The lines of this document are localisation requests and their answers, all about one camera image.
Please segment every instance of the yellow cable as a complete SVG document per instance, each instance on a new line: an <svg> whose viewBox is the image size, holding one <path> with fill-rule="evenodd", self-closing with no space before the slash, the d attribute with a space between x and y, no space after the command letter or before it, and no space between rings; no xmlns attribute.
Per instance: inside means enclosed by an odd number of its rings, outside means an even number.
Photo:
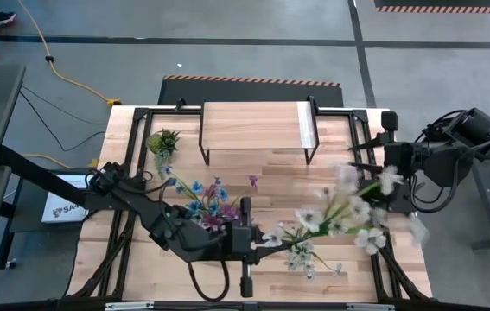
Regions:
<svg viewBox="0 0 490 311"><path fill-rule="evenodd" d="M51 52L49 51L48 49L48 45L47 45L47 42L45 41L45 37L43 36L43 33L41 32L41 30L39 29L39 26L37 25L37 22L35 21L34 17L32 17L31 13L29 13L29 10L26 8L26 6L23 4L22 0L18 0L18 3L20 4L20 6L22 6L22 9L24 11L26 11L26 13L28 14L29 16L29 19L31 19L31 22L34 24L35 26L35 29L37 30L37 33L39 33L39 36L41 37L41 41L43 42L43 45L45 46L45 50L47 51L47 56L49 57L53 57L53 55L51 55ZM112 107L113 105L120 105L120 99L119 98L107 98L105 97L103 94L93 90L91 87L89 86L85 86L79 82L76 82L74 80L71 80L71 79L68 79L64 76L62 76L61 74L59 74L57 71L56 71L56 68L54 67L54 63L52 60L48 60L48 64L51 66L51 68L53 69L53 72L54 74L56 74L57 77L59 77L60 79L63 79L64 81L66 82L69 82L69 83L72 83L73 85L75 86L79 86L79 87L83 87L84 89L86 89L87 91L99 96L100 98L102 98L110 107Z"/></svg>
<svg viewBox="0 0 490 311"><path fill-rule="evenodd" d="M54 159L53 157L51 156L48 156L48 155L40 155L40 154L22 154L22 156L25 156L25 157L38 157L38 158L43 158L43 159L47 159L49 161L52 161L60 166L62 166L63 168L72 168L71 166L67 166L66 164Z"/></svg>

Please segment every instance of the wooden tabletop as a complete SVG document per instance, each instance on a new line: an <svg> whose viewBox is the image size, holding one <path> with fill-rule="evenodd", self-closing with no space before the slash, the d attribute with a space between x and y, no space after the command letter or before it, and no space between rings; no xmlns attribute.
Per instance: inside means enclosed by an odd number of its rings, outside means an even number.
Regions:
<svg viewBox="0 0 490 311"><path fill-rule="evenodd" d="M204 149L312 149L310 102L206 102Z"/></svg>
<svg viewBox="0 0 490 311"><path fill-rule="evenodd" d="M133 106L112 107L99 167L105 162L123 162L133 116ZM382 131L381 109L368 109L372 136ZM181 140L174 153L174 172L183 180L199 180L209 184L213 175L223 178L230 195L252 197L252 217L264 231L270 231L279 221L293 221L293 211L304 206L322 206L315 190L334 184L336 162L349 162L353 155L346 151L351 145L348 122L340 117L318 117L320 147L312 163L304 163L301 150L223 150L211 154L207 167L198 148L199 116L159 115L153 120L152 132L178 130ZM137 134L141 142L143 126ZM137 143L133 163L137 162ZM378 163L383 162L383 150L376 149ZM155 174L153 156L149 153L145 168ZM249 185L249 175L258 176L258 188ZM171 187L165 194L170 203L185 204L187 200ZM77 291L99 266L104 257L113 212L96 213L85 222L78 243L72 281L68 293ZM397 261L418 288L430 296L430 285L423 253L410 243L406 218L393 214L390 218L391 239ZM330 265L342 263L342 273L332 272L317 263L314 282L308 282L303 272L289 272L283 265L284 254L274 254L252 268L254 297L252 301L321 301L370 302L376 301L370 258L353 244L354 236L318 238L315 251ZM391 293L385 261L380 259L383 278ZM200 286L209 296L217 296L223 289L219 263L194 263ZM231 287L226 301L244 300L239 294L241 264L229 263ZM118 262L113 265L111 286L115 283ZM200 301L188 275L187 265L171 251L161 250L148 233L136 225L124 289L126 300Z"/></svg>

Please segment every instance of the gray floor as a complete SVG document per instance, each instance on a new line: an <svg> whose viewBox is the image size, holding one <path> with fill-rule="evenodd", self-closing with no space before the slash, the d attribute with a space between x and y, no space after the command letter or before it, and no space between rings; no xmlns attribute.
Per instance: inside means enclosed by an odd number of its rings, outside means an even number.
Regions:
<svg viewBox="0 0 490 311"><path fill-rule="evenodd" d="M345 0L26 0L45 35L138 38L353 40ZM364 40L490 42L490 15L376 13L372 1L356 0ZM33 36L16 2L0 10L19 12L4 35ZM50 44L56 65L128 105L157 100L162 76L198 74L278 79L315 79L342 84L346 107L366 107L355 47L243 45ZM24 63L25 85L66 110L95 122L109 108L94 95L54 77L40 43L0 42L0 63ZM490 49L367 48L377 107L395 110L399 137L411 140L444 112L479 107L490 114ZM101 125L79 123L29 95L65 147ZM63 153L19 99L5 142L21 153L51 155L84 167L97 158L101 137ZM56 168L46 161L37 161ZM434 191L426 187L425 195ZM444 211L422 216L431 231L423 252L434 296L442 301L490 306L490 251L469 244L490 238L473 178L460 186ZM4 223L0 221L0 232ZM18 235L11 252L20 262L0 271L0 303L59 297L73 264L77 232Z"/></svg>

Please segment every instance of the potted plant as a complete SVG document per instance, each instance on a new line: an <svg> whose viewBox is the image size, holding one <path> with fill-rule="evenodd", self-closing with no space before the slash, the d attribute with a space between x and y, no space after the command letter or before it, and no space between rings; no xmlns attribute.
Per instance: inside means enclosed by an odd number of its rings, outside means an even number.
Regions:
<svg viewBox="0 0 490 311"><path fill-rule="evenodd" d="M162 129L147 138L147 147L155 154L156 172L162 180L166 178L165 168L171 164L171 156L177 150L175 144L180 139L179 133Z"/></svg>

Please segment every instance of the warning stripe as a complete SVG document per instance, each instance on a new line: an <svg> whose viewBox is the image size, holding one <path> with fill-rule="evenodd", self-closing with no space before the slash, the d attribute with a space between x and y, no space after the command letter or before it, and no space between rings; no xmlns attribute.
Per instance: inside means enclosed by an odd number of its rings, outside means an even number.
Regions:
<svg viewBox="0 0 490 311"><path fill-rule="evenodd" d="M340 83L319 82L319 81L312 81L312 80L296 80L296 79L234 78L234 77L211 77L211 76L195 76L195 75L167 75L167 76L164 76L163 79L165 79L165 80L167 80L167 79L186 79L186 80L249 82L249 83L250 82L253 82L253 83L278 83L278 84L292 84L292 85L340 87Z"/></svg>
<svg viewBox="0 0 490 311"><path fill-rule="evenodd" d="M378 12L390 13L481 13L490 14L490 7L441 7L441 6L380 6Z"/></svg>

